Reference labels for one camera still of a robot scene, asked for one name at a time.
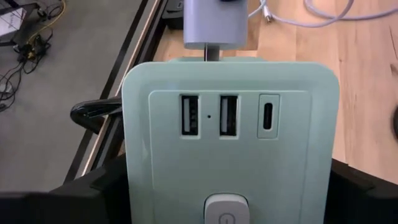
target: gray floor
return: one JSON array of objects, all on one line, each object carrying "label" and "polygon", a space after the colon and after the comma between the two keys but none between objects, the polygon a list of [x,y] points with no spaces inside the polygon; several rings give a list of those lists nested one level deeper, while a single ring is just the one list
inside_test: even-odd
[{"label": "gray floor", "polygon": [[[16,102],[0,113],[0,190],[62,184],[84,133],[69,118],[70,109],[99,98],[139,3],[68,1],[48,55],[23,75]],[[16,65],[12,49],[1,47],[0,74]]]}]

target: power button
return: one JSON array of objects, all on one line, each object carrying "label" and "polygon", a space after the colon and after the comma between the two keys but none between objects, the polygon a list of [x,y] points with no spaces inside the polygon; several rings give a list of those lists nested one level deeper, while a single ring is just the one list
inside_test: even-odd
[{"label": "power button", "polygon": [[214,194],[205,202],[205,224],[249,224],[248,201],[241,195]]}]

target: mint green power strip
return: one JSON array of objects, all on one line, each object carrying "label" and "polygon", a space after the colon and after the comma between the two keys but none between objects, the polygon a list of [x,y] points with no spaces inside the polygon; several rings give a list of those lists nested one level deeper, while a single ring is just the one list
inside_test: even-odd
[{"label": "mint green power strip", "polygon": [[[333,72],[201,60],[143,63],[124,79],[132,222],[203,224],[205,200],[231,193],[248,201],[251,224],[323,223],[339,99]],[[183,133],[184,96],[197,96],[196,134]],[[230,136],[220,134],[222,96],[237,101]]]}]

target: white cable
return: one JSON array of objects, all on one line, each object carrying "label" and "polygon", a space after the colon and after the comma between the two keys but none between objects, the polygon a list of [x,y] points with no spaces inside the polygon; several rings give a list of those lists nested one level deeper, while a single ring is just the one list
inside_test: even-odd
[{"label": "white cable", "polygon": [[263,15],[264,17],[268,20],[271,21],[271,19],[275,19],[277,21],[280,22],[284,22],[284,23],[288,23],[288,24],[292,24],[295,26],[301,26],[301,27],[310,27],[310,28],[317,28],[317,27],[324,27],[327,25],[330,25],[338,20],[346,20],[346,21],[352,21],[352,20],[365,20],[365,19],[376,19],[376,18],[380,18],[380,17],[384,17],[384,16],[388,16],[390,14],[393,14],[395,12],[398,12],[398,7],[390,9],[388,11],[384,11],[384,12],[380,12],[377,14],[370,14],[370,15],[366,15],[366,16],[345,16],[347,15],[348,11],[351,9],[354,0],[348,0],[348,3],[346,5],[346,7],[344,8],[343,12],[338,15],[338,16],[332,16],[329,15],[319,9],[317,9],[314,5],[313,5],[313,1],[312,0],[304,0],[304,5],[305,8],[315,14],[316,16],[320,16],[320,17],[324,17],[327,19],[330,19],[328,21],[325,22],[321,22],[321,23],[316,23],[316,24],[311,24],[311,23],[302,23],[302,22],[297,22],[297,21],[293,21],[293,20],[288,20],[288,19],[283,19],[280,18],[279,16],[271,13],[267,7],[267,0],[260,0],[261,4],[260,6],[252,13],[250,13],[249,17],[254,16],[255,14],[257,14],[261,9],[263,11]]}]

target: wooden table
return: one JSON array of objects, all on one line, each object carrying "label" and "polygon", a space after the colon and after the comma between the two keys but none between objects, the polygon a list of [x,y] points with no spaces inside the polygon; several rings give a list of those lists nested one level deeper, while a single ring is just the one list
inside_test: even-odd
[{"label": "wooden table", "polygon": [[[315,0],[319,9],[340,13],[346,1]],[[249,0],[249,11],[258,0]],[[349,15],[369,14],[397,7],[398,0],[360,0]],[[303,22],[322,19],[309,14],[303,0],[269,0],[270,10]],[[398,184],[398,142],[391,116],[398,105],[398,14],[361,22],[337,22],[309,29],[280,22],[267,24],[262,14],[250,18],[248,42],[221,56],[262,57],[270,61],[320,62],[340,81],[340,109],[333,158]],[[203,56],[183,47],[182,31],[166,29],[156,61]]]}]

